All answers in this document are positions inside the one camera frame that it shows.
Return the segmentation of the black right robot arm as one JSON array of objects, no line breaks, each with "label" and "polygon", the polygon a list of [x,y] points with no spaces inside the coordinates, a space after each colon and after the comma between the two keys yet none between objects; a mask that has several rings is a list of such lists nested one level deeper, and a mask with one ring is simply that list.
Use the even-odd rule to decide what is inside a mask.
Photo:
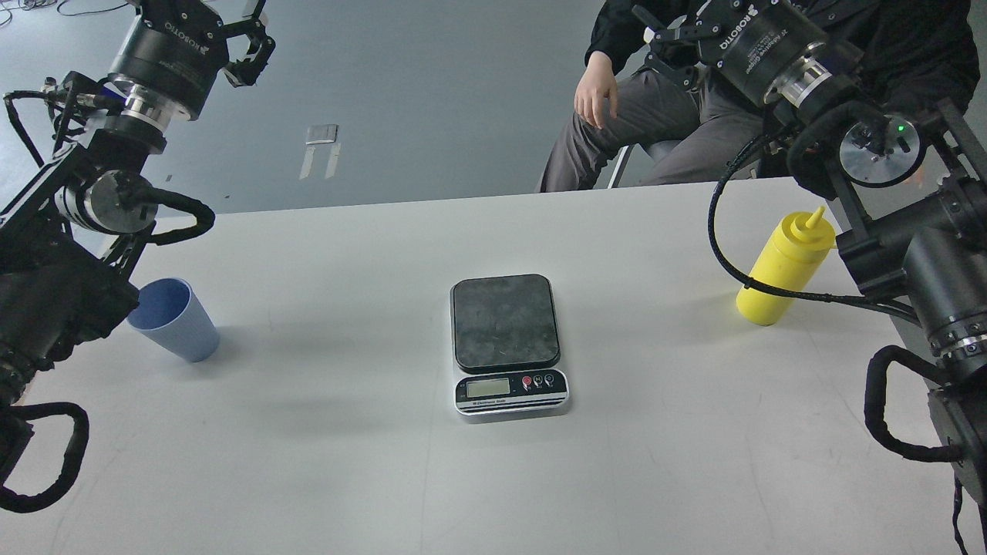
[{"label": "black right robot arm", "polygon": [[[666,45],[694,50],[750,102],[780,121],[738,151],[709,214],[741,164],[771,143],[808,192],[841,204],[850,227],[836,239],[860,295],[805,294],[884,312],[920,327],[933,362],[889,345],[867,367],[864,422],[885,449],[952,464],[953,506],[967,492],[985,509],[985,151],[950,99],[916,116],[882,109],[854,83],[861,52],[825,34],[786,1],[709,1],[693,24],[667,28],[645,7],[646,67],[688,89],[690,68],[659,60]],[[940,446],[910,445],[884,418],[891,363],[927,380]]]}]

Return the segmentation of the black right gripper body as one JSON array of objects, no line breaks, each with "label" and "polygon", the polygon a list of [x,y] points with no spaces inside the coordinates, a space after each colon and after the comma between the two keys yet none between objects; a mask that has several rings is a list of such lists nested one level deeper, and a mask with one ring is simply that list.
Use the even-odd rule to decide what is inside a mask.
[{"label": "black right gripper body", "polygon": [[828,35],[787,1],[706,1],[696,24],[702,63],[752,104],[780,97],[776,79],[794,61],[828,42]]}]

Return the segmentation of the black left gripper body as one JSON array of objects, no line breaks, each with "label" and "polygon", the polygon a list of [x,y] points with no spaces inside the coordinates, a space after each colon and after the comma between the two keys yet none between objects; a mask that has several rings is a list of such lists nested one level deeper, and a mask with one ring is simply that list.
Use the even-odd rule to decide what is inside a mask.
[{"label": "black left gripper body", "polygon": [[229,60],[217,34],[223,21],[202,1],[136,1],[136,15],[109,68],[109,80],[130,91],[148,88],[193,122]]}]

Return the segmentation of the person's bare hand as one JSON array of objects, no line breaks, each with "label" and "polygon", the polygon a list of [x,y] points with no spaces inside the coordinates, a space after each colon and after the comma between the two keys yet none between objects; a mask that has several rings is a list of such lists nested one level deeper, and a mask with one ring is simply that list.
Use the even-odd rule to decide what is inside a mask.
[{"label": "person's bare hand", "polygon": [[619,112],[619,87],[612,60],[606,53],[590,52],[572,99],[574,114],[602,130]]}]

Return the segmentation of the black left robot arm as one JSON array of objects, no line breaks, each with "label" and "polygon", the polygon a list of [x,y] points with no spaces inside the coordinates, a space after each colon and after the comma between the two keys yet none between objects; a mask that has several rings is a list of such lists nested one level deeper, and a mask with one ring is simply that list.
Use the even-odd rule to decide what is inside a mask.
[{"label": "black left robot arm", "polygon": [[84,408],[24,405],[29,384],[77,345],[109,337],[137,307],[130,275],[145,246],[212,228],[210,207],[153,187],[141,172],[165,149],[173,120],[201,115],[219,75],[234,87],[256,84],[275,50],[264,7],[249,1],[225,22],[202,1],[136,1],[106,77],[71,72],[42,90],[4,95],[39,169],[2,211],[2,478],[27,449],[35,419],[70,418],[72,433],[52,485],[35,495],[3,487],[3,510],[34,513],[59,502],[88,446]]}]

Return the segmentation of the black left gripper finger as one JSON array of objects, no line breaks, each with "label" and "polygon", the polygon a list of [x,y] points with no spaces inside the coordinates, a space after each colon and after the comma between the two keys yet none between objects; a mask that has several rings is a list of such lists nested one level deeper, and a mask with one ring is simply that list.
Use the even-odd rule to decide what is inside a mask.
[{"label": "black left gripper finger", "polygon": [[275,50],[275,40],[267,33],[267,1],[247,1],[242,17],[223,25],[223,39],[246,36],[249,45],[242,59],[229,61],[223,68],[227,81],[233,87],[254,86],[262,71],[268,66]]}]

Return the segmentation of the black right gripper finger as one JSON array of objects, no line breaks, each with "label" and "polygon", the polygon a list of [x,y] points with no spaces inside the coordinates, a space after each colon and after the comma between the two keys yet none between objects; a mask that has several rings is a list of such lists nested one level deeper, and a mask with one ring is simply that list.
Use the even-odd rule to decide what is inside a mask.
[{"label": "black right gripper finger", "polygon": [[669,79],[673,85],[688,92],[700,88],[702,65],[694,41],[680,38],[677,29],[646,27],[644,40],[648,46],[644,67]]},{"label": "black right gripper finger", "polygon": [[704,4],[689,4],[683,15],[684,20],[677,27],[664,24],[644,4],[632,7],[632,14],[652,32],[652,38],[646,41],[648,43],[698,45],[700,42],[715,42],[718,39],[718,25],[715,22],[707,25],[700,18],[703,6]]}]

